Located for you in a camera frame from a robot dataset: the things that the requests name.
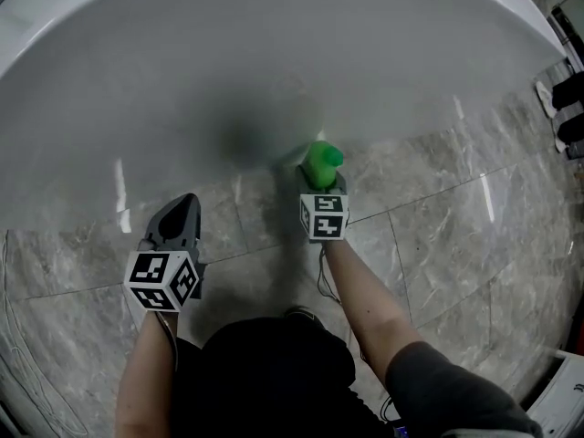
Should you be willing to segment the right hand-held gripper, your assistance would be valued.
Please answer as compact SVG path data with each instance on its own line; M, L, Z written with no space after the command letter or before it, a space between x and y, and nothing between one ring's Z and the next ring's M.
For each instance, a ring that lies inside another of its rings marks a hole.
M349 197L345 178L336 172L329 189L309 186L306 173L297 166L299 191L299 221L311 243L338 241L345 238L349 220Z

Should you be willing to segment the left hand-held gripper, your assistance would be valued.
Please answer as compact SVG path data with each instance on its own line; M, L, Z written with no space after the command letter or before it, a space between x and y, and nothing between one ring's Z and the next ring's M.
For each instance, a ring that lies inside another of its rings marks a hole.
M167 203L149 221L146 238L129 255L124 286L148 311L180 311L201 296L201 205L193 193Z

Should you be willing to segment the green plastic bottle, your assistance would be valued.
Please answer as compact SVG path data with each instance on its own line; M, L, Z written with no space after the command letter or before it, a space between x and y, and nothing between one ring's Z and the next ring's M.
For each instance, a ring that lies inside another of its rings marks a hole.
M312 189L327 189L336 181L337 169L344 162L341 150L327 141L314 141L300 167Z

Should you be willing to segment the person's left forearm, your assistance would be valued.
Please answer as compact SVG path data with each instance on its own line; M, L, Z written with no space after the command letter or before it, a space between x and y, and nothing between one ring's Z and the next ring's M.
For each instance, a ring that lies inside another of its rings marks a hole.
M170 438L175 314L149 312L120 380L116 438Z

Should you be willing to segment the person's right forearm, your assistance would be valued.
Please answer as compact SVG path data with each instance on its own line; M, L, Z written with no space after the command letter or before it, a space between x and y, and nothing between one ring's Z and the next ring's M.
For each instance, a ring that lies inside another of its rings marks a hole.
M422 337L391 291L347 241L327 241L323 248L349 325L367 363L384 382L396 354Z

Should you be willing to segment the person's black shoe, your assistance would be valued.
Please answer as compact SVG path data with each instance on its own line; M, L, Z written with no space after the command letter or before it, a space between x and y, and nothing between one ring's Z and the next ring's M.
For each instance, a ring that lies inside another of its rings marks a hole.
M313 312L309 311L305 307L295 306L295 307L289 308L284 313L284 318L292 319L292 320L296 320L296 321L302 320L303 322L312 323L314 326L317 326L321 329L324 328L324 325L320 321L320 319Z

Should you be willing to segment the white bathtub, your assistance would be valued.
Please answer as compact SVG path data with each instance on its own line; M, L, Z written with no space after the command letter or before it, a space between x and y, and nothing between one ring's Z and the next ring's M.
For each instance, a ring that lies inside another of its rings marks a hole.
M0 229L438 130L564 55L532 0L0 0Z

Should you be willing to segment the person's dark grey shirt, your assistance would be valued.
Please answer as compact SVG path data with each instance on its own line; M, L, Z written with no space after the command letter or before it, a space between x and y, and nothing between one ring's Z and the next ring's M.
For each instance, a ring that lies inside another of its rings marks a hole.
M544 438L507 392L426 342L396 354L385 386L409 438Z

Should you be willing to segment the white cabinet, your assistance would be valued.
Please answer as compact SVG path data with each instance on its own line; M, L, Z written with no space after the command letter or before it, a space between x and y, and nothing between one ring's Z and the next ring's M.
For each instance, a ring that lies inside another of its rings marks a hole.
M584 438L584 357L558 349L552 370L527 414L544 438Z

